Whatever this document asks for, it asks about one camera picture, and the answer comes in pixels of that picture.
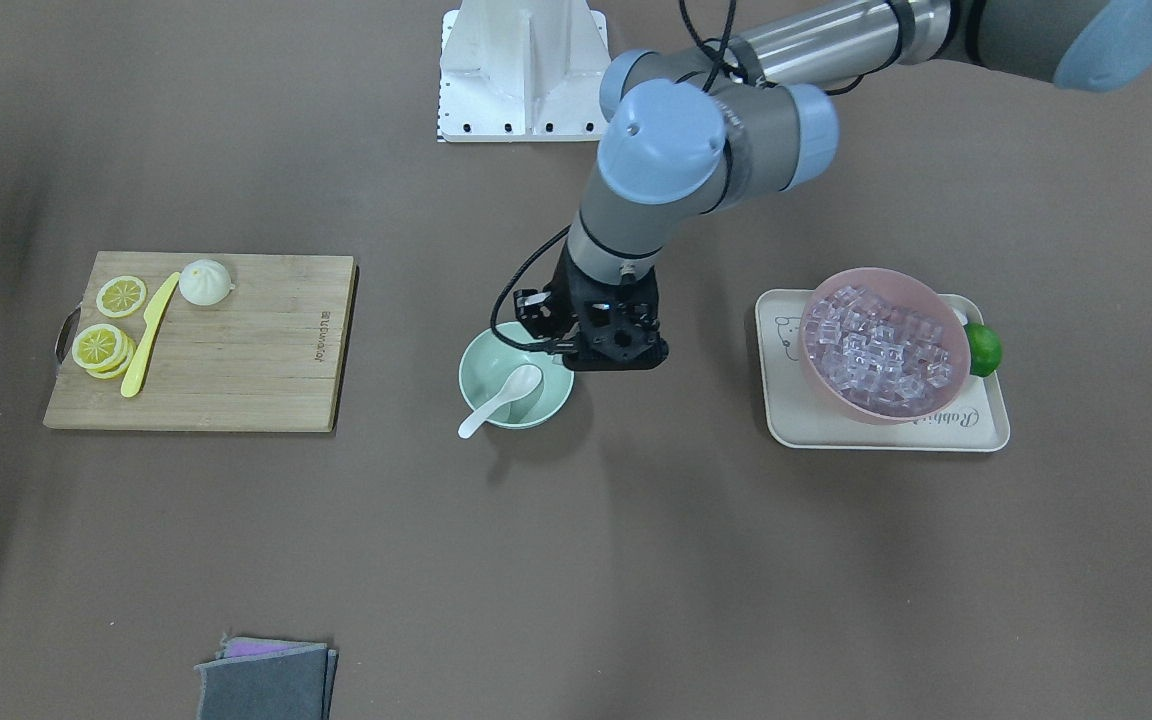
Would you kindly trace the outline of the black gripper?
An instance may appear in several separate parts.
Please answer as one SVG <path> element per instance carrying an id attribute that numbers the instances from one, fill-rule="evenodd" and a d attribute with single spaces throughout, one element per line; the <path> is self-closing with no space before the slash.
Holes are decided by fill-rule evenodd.
<path id="1" fill-rule="evenodd" d="M 605 285 L 559 256 L 541 302 L 541 340 L 573 372 L 639 372 L 669 356 L 660 334 L 657 273 L 627 285 Z"/>

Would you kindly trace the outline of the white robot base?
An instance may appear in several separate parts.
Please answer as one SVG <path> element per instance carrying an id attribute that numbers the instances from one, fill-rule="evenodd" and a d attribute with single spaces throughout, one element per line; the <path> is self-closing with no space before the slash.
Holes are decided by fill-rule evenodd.
<path id="1" fill-rule="evenodd" d="M 439 65 L 438 141 L 602 138 L 607 18 L 585 1 L 462 1 L 444 14 Z"/>

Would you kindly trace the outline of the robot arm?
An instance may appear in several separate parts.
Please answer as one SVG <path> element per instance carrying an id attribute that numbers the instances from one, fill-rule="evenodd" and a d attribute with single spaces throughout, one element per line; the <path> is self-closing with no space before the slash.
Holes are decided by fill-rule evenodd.
<path id="1" fill-rule="evenodd" d="M 599 88 L 594 168 L 540 290 L 508 283 L 529 351 L 573 372 L 667 359 L 655 264 L 679 223 L 813 181 L 835 159 L 832 97 L 945 59 L 1087 92 L 1152 65 L 1152 1 L 832 1 L 675 54 L 627 51 Z"/>

